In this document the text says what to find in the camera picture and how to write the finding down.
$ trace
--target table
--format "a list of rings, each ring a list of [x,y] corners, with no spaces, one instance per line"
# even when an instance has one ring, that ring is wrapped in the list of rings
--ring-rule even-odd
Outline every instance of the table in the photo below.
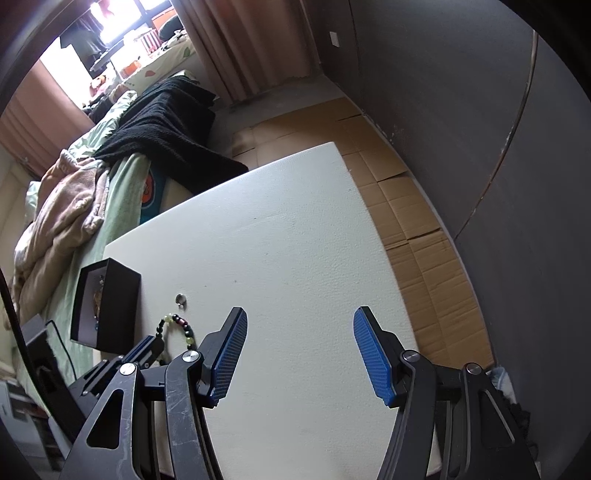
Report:
[[[112,242],[106,257],[142,275],[138,337],[179,312],[177,293],[187,297],[180,314],[198,342],[233,306],[246,310],[228,396],[206,411],[226,480],[377,477],[396,412],[374,394],[353,312],[368,305],[406,348],[416,342],[334,143],[208,190]],[[180,329],[171,329],[167,350],[176,356],[185,348]],[[158,428],[166,464],[165,427]],[[430,471],[439,464],[435,451]]]

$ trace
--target beaded bracelet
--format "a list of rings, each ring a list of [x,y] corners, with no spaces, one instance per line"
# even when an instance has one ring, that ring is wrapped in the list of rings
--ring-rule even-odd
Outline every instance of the beaded bracelet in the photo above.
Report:
[[[197,346],[195,345],[195,335],[193,334],[193,329],[191,328],[187,320],[179,317],[176,313],[166,315],[162,320],[160,320],[160,323],[156,327],[156,337],[162,338],[164,324],[171,322],[174,322],[183,328],[185,338],[187,341],[187,350],[197,349]]]

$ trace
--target electrical outlet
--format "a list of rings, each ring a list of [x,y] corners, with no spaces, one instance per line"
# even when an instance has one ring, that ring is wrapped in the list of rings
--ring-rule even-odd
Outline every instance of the electrical outlet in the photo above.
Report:
[[[330,42],[335,47],[340,47],[340,45],[339,45],[339,36],[336,34],[336,32],[329,32],[329,34],[330,34]]]

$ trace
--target black fleece blanket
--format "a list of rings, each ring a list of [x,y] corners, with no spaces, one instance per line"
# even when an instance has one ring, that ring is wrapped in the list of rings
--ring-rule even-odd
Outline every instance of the black fleece blanket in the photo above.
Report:
[[[143,153],[195,195],[246,173],[242,163],[204,146],[215,118],[209,109],[214,97],[184,76],[151,86],[121,116],[95,158],[113,165]]]

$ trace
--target cardboard floor covering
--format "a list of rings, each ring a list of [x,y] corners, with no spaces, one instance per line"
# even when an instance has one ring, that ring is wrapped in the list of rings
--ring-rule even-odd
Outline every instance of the cardboard floor covering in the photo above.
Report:
[[[330,141],[384,243],[421,353],[448,367],[492,364],[482,315],[455,250],[402,160],[348,99],[241,130],[232,154],[253,169]]]

